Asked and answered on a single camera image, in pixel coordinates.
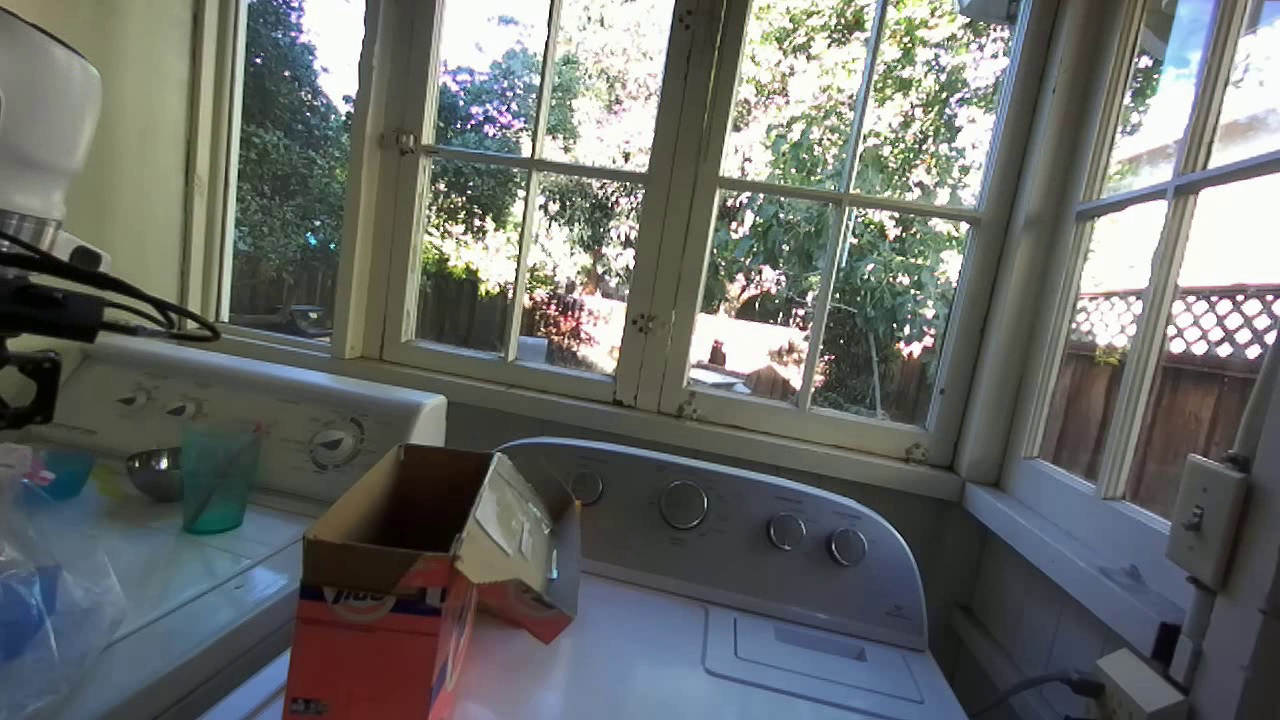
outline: window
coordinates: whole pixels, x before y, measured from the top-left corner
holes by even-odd
[[[982,239],[1012,14],[378,4],[422,68],[378,358],[909,458]]]
[[[326,336],[364,0],[248,0],[224,319]]]
[[[1084,269],[1041,458],[1172,507],[1226,458],[1280,328],[1280,0],[1148,0],[1076,207]]]

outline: wall switch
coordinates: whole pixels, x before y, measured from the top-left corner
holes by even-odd
[[[1104,679],[1096,720],[1182,720],[1182,717],[1190,717],[1189,695],[1178,688],[1172,688],[1161,673],[1153,673],[1153,665],[1143,665],[1129,650],[1096,660],[1096,677]]]
[[[1163,552],[1209,589],[1220,589],[1226,574],[1245,487],[1248,481],[1231,463],[1195,454],[1182,463]]]

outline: window sill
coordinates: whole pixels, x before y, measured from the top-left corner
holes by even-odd
[[[1190,583],[1163,561],[1161,522],[1090,496],[1090,485],[1025,461],[1012,487],[962,487],[962,507],[1136,651],[1153,651],[1163,623],[1182,623]]]
[[[637,413],[637,410],[569,401],[569,395],[552,395],[552,393],[439,375],[439,373],[400,370],[400,365],[378,365],[378,361],[332,361],[326,354],[312,354],[308,344],[279,344],[279,340],[265,344],[265,340],[248,340],[248,336],[227,336],[220,344],[220,354],[276,361],[276,365],[299,365],[299,370],[320,370],[320,373],[338,373],[338,375],[364,375],[364,382],[378,382],[378,385],[422,390],[422,393],[447,395],[451,403],[472,403],[472,410],[489,410],[489,413],[533,415],[533,422],[555,422],[555,426],[573,426],[585,434],[609,434],[609,435],[629,435],[637,444],[665,444],[674,454],[763,463],[774,472],[810,472],[810,478],[825,478],[835,485],[868,485],[868,487],[888,487],[888,491],[909,491],[909,496],[929,496],[929,501],[961,501],[961,478],[929,468],[929,463],[858,458],[848,449],[825,449],[825,444],[804,444],[804,439],[782,439],[782,435],[763,435],[763,434],[714,428],[714,426],[700,426],[700,422],[653,415],[653,413]]]

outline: window pane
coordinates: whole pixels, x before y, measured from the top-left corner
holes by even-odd
[[[524,172],[430,159],[416,336],[505,354],[524,233]]]
[[[686,385],[801,401],[809,319],[839,207],[724,192]]]
[[[232,323],[326,336],[364,0],[253,0]]]
[[[1104,428],[1117,413],[1118,370],[1143,313],[1163,207],[1169,203],[1141,203],[1099,218],[1086,229],[1086,260],[1041,439],[1043,461],[1080,478],[1096,478]]]
[[[612,373],[637,269],[641,185],[539,176],[519,361]]]
[[[1172,176],[1215,0],[1153,0],[1129,61],[1104,192]]]
[[[1241,36],[1212,163],[1280,152],[1280,0],[1260,0]]]
[[[646,170],[673,0],[563,0],[539,156]]]
[[[951,0],[892,4],[855,156],[855,187],[936,203],[974,203],[1008,68],[1008,26]]]
[[[970,203],[990,141],[1008,26],[951,0],[888,4],[858,150],[855,105],[875,0],[756,0],[718,172],[797,187]]]
[[[443,4],[436,145],[529,156],[548,4]]]
[[[810,403],[921,426],[969,226],[853,213]]]
[[[1153,415],[1133,501],[1172,511],[1189,454],[1225,458],[1280,328],[1280,239],[1267,203],[1280,176],[1212,187],[1195,203],[1175,277]]]

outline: cardboard box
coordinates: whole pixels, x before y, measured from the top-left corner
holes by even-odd
[[[390,449],[303,536],[286,717],[447,717],[475,603],[573,623],[575,533],[509,458]]]

